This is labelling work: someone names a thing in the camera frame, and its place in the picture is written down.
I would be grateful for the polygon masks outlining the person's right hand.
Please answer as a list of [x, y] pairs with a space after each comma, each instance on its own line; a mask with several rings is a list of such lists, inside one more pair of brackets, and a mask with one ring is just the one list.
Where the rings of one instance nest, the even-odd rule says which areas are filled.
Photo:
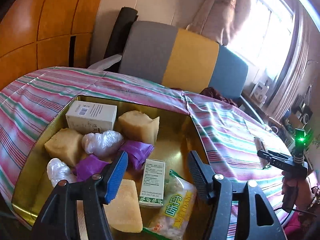
[[284, 176], [282, 179], [282, 191], [281, 194], [285, 194], [289, 187], [298, 187], [298, 195], [295, 201], [295, 205], [299, 210], [306, 211], [309, 205], [312, 203], [315, 195], [311, 191], [310, 183], [307, 179], [292, 179], [285, 171], [282, 172]]

